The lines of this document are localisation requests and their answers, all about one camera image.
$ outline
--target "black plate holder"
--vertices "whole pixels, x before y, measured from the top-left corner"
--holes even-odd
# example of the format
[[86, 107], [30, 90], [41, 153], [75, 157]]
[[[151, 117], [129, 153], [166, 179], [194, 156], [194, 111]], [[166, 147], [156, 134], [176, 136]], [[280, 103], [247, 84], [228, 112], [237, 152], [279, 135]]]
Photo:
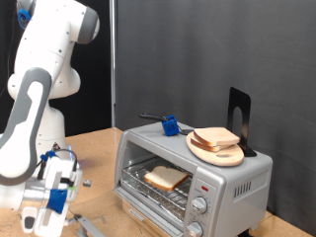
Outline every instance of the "black plate holder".
[[234, 111], [238, 107], [242, 114], [242, 128], [239, 146], [243, 150], [245, 157], [255, 157], [257, 153], [247, 146], [249, 133], [249, 118], [251, 99], [250, 96], [231, 87], [229, 94], [227, 129], [233, 132]]

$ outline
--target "silver toaster oven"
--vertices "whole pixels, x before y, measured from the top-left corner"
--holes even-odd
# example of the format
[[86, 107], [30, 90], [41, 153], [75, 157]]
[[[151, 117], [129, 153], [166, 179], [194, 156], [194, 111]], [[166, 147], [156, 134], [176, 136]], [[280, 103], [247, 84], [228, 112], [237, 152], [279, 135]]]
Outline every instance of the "silver toaster oven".
[[[273, 161], [257, 154], [217, 167], [198, 159], [185, 136], [167, 137], [160, 122], [133, 128], [120, 139], [115, 192], [154, 236], [234, 237], [258, 227], [266, 214]], [[189, 177], [172, 192], [159, 190], [144, 181], [158, 165]]]

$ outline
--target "bread slice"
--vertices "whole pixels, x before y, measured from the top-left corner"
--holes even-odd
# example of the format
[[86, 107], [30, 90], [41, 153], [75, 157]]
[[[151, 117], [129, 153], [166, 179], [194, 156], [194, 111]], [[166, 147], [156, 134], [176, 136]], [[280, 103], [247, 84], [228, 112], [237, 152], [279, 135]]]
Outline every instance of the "bread slice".
[[193, 133], [194, 132], [191, 132], [187, 136], [186, 141], [189, 149], [199, 159], [216, 166], [236, 166], [243, 162], [244, 152], [238, 145], [231, 145], [218, 152], [205, 151], [191, 144], [191, 136], [193, 136]]
[[225, 127], [196, 128], [195, 138], [207, 146], [233, 145], [239, 142], [239, 137]]
[[151, 173], [145, 175], [145, 182], [152, 186], [170, 192], [182, 183], [189, 175], [176, 169], [157, 166]]
[[190, 133], [189, 136], [191, 137], [191, 144], [192, 145], [197, 146], [198, 148], [203, 149], [205, 151], [217, 152], [217, 151], [220, 151], [220, 150], [225, 149], [228, 146], [230, 146], [230, 145], [207, 146], [207, 145], [200, 143], [193, 132]]

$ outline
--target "toaster oven rack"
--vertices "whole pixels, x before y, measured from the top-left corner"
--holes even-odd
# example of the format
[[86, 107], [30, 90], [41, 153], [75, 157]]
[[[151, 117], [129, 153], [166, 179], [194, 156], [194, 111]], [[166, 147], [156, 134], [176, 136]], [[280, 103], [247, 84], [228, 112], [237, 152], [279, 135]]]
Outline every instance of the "toaster oven rack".
[[[189, 174], [187, 179], [179, 184], [173, 191], [166, 192], [153, 187], [151, 184], [146, 183], [144, 176], [152, 172], [156, 166], [165, 166], [168, 168], [177, 169]], [[153, 200], [156, 204], [162, 207], [165, 211], [172, 213], [182, 222], [184, 222], [186, 206], [188, 203], [188, 196], [191, 187], [192, 177], [191, 173], [175, 166], [169, 161], [161, 157], [154, 157], [144, 162], [140, 162], [122, 169], [123, 172], [132, 177], [132, 179], [123, 180], [129, 187], [135, 189], [138, 193], [148, 199]]]

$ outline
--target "blue object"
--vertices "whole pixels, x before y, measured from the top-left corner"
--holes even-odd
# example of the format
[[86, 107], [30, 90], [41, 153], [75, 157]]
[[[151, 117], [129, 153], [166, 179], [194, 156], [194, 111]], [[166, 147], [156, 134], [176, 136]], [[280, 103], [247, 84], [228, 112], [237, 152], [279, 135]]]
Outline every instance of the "blue object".
[[19, 21], [19, 24], [20, 24], [20, 27], [22, 29], [26, 29], [29, 21], [31, 20], [31, 16], [30, 14], [28, 13], [27, 10], [25, 9], [21, 9], [19, 12], [18, 12], [18, 21]]
[[53, 156], [57, 156], [54, 151], [47, 151], [46, 155], [48, 155], [50, 158], [53, 157]]
[[51, 190], [47, 208], [62, 213], [67, 199], [67, 190]]
[[46, 155], [41, 155], [40, 159], [42, 161], [47, 161], [48, 160], [48, 157]]
[[166, 135], [172, 136], [180, 133], [176, 118], [174, 116], [168, 116], [166, 119], [166, 121], [162, 121], [162, 126], [164, 127]]
[[72, 152], [71, 152], [71, 145], [69, 145], [69, 153], [70, 153], [70, 159], [71, 159], [71, 161], [73, 161], [73, 154], [72, 154]]

